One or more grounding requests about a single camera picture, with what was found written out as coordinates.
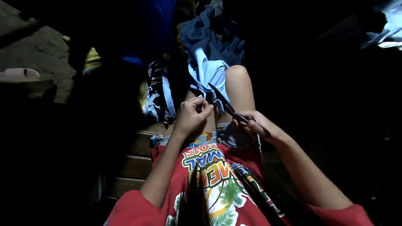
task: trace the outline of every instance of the shorts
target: shorts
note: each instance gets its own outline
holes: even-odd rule
[[[154,146],[166,146],[170,136],[154,135],[151,142]],[[204,144],[224,144],[233,150],[242,150],[249,152],[261,152],[260,137],[252,138],[248,133],[239,127],[233,126],[233,123],[220,123],[216,131],[203,132],[195,138],[189,138],[185,148],[195,148]]]

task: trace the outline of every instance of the black scissors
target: black scissors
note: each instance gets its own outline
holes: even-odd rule
[[[248,122],[248,119],[246,119],[245,117],[243,117],[242,115],[239,115],[239,114],[237,114],[235,111],[234,111],[234,108],[230,105],[230,103],[228,102],[228,100],[226,100],[226,98],[221,94],[221,92],[219,92],[219,90],[214,86],[214,85],[212,85],[211,83],[208,83],[209,84],[209,86],[215,91],[215,94],[216,94],[216,98],[217,99],[219,99],[219,100],[221,100],[221,102],[222,102],[222,104],[223,104],[223,106],[224,106],[224,109],[225,109],[225,111],[227,112],[227,113],[229,113],[229,115],[231,115],[234,119],[236,119],[238,122],[244,122],[245,124],[247,124],[247,122]],[[260,123],[258,123],[258,122],[256,122],[263,130],[264,130],[264,133],[265,133],[265,135],[267,136],[267,137],[271,137],[271,133],[265,128],[265,127],[263,127]]]

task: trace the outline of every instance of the thigh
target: thigh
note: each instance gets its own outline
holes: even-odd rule
[[[189,100],[189,99],[191,99],[191,98],[194,98],[194,97],[196,97],[195,94],[189,90],[188,93],[187,93],[187,96],[186,96],[185,101],[187,101],[187,100]],[[215,122],[215,118],[217,118],[217,111],[216,111],[216,108],[215,108],[214,113],[211,114],[211,115],[207,118],[206,124],[205,124],[204,126],[202,126],[201,128],[199,128],[196,132],[194,132],[194,135],[201,134],[202,132],[213,132],[213,131],[216,131],[216,122]],[[172,134],[172,132],[173,132],[173,129],[174,129],[174,124],[171,125],[171,126],[167,129],[167,131],[166,131],[166,133],[163,135],[163,137],[170,136],[170,135]]]
[[[235,65],[225,71],[226,93],[230,98],[230,105],[236,112],[255,111],[254,95],[251,80],[245,67]],[[217,123],[231,122],[229,114],[222,115]]]

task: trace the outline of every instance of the left hand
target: left hand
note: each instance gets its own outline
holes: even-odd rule
[[[202,106],[200,113],[195,110],[199,105]],[[188,101],[182,102],[174,130],[184,138],[187,138],[207,120],[212,112],[213,105],[208,104],[202,97],[194,97]]]

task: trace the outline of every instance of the stair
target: stair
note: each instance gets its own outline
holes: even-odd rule
[[[125,192],[139,190],[152,170],[150,138],[166,132],[163,123],[155,123],[137,132],[131,149],[114,178],[106,181],[105,195],[120,198]]]

